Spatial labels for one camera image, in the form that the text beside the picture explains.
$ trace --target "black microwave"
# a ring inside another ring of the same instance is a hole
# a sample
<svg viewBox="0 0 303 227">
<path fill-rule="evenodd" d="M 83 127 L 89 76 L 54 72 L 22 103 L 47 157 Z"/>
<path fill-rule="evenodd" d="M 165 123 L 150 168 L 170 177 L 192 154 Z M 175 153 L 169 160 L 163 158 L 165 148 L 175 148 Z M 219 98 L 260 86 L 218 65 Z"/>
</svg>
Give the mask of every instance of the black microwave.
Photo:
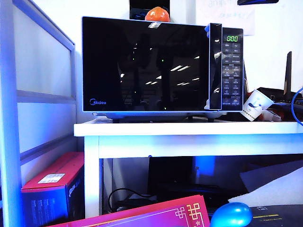
<svg viewBox="0 0 303 227">
<path fill-rule="evenodd" d="M 243 108 L 243 30 L 82 18 L 83 111 L 112 119 Z"/>
</svg>

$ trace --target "table leg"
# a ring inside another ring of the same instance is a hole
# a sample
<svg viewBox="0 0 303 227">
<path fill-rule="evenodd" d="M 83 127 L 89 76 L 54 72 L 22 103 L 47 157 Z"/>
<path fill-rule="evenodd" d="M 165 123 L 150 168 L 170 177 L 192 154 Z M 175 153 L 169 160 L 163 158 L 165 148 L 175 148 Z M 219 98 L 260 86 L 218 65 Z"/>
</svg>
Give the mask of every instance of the table leg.
<svg viewBox="0 0 303 227">
<path fill-rule="evenodd" d="M 84 138 L 84 195 L 85 218 L 95 217 L 102 213 L 102 187 L 100 182 L 103 169 L 99 165 L 99 138 Z"/>
</svg>

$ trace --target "digital display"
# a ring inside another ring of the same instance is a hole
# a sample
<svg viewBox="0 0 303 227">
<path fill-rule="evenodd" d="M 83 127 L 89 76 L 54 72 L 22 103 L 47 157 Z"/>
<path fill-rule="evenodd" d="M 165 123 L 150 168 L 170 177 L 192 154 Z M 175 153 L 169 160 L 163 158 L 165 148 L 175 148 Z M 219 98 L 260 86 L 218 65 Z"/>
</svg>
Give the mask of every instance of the digital display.
<svg viewBox="0 0 303 227">
<path fill-rule="evenodd" d="M 224 42 L 239 42 L 240 38 L 239 35 L 225 35 Z"/>
</svg>

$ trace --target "white sticker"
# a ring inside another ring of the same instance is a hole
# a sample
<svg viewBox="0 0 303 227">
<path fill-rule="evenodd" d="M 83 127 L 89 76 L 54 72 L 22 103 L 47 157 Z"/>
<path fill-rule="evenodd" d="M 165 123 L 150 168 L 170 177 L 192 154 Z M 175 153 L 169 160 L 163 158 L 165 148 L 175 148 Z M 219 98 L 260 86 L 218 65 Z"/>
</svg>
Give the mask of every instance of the white sticker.
<svg viewBox="0 0 303 227">
<path fill-rule="evenodd" d="M 57 183 L 65 174 L 48 174 L 38 183 Z"/>
</svg>

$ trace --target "table top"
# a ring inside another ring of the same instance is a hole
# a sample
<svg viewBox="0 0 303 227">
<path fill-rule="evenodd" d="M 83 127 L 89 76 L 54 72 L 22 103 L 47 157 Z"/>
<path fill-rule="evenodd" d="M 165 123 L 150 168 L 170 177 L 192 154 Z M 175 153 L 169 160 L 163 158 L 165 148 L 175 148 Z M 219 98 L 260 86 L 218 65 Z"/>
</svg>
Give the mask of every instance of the table top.
<svg viewBox="0 0 303 227">
<path fill-rule="evenodd" d="M 74 136 L 123 135 L 247 135 L 298 134 L 303 127 L 297 122 L 207 122 L 203 119 L 183 122 L 112 123 L 107 118 L 74 125 Z"/>
</svg>

